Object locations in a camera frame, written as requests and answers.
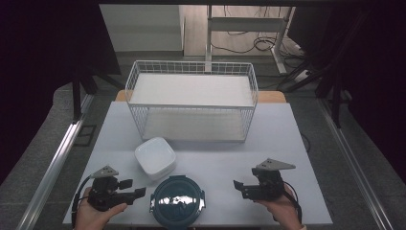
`shelf top tier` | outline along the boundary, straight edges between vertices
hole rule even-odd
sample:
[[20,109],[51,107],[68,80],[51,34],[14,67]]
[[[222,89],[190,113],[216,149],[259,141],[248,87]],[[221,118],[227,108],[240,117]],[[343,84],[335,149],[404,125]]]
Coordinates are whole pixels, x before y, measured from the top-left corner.
[[254,107],[247,76],[140,73],[130,104]]

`wire rack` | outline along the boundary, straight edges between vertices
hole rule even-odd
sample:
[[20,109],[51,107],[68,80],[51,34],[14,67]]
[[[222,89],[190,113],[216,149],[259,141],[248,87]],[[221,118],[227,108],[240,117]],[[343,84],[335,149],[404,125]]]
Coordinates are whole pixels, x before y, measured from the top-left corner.
[[125,97],[145,140],[243,142],[258,86],[251,63],[137,60]]

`human hand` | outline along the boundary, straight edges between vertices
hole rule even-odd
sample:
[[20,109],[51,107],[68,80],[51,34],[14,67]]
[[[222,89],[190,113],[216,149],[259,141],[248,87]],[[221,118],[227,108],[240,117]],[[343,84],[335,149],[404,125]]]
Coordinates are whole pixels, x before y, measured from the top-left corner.
[[102,230],[113,216],[121,213],[127,207],[126,203],[122,203],[108,211],[100,212],[87,202],[90,190],[90,187],[86,188],[83,193],[83,197],[85,198],[80,201],[75,227],[76,230]]
[[[284,189],[291,195],[292,191],[284,185]],[[280,223],[283,229],[300,230],[303,228],[299,222],[298,214],[292,202],[284,195],[274,201],[254,200],[254,202],[262,204],[268,212],[272,213],[277,222]]]

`white table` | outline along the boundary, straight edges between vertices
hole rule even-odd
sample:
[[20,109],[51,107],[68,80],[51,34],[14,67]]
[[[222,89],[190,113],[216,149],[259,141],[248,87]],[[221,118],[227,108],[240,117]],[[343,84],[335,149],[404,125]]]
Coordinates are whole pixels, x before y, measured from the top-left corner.
[[[109,223],[158,226],[149,209],[150,195],[167,176],[152,181],[138,164],[134,150],[142,143],[126,103],[110,105],[101,133],[82,180],[105,165],[120,172],[119,180],[134,179],[135,188],[147,187],[145,197],[112,218]],[[304,224],[332,224],[320,187],[309,162],[289,103],[259,103],[245,143],[169,142],[177,154],[170,175],[184,174],[206,193],[207,208],[193,226],[267,226],[277,224],[264,207],[243,199],[233,180],[258,185],[251,168],[272,158],[296,165],[281,171],[297,191]],[[71,223],[70,209],[63,223]]]

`person's left hand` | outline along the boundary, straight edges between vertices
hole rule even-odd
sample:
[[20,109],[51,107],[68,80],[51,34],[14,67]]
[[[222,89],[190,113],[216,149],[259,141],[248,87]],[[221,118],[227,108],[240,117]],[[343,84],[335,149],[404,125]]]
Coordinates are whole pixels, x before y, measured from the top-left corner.
[[76,230],[102,230],[113,216],[121,213],[127,207],[126,203],[122,203],[108,211],[100,212],[87,202],[90,190],[90,187],[86,188],[83,193],[83,197],[85,198],[80,201],[75,227]]

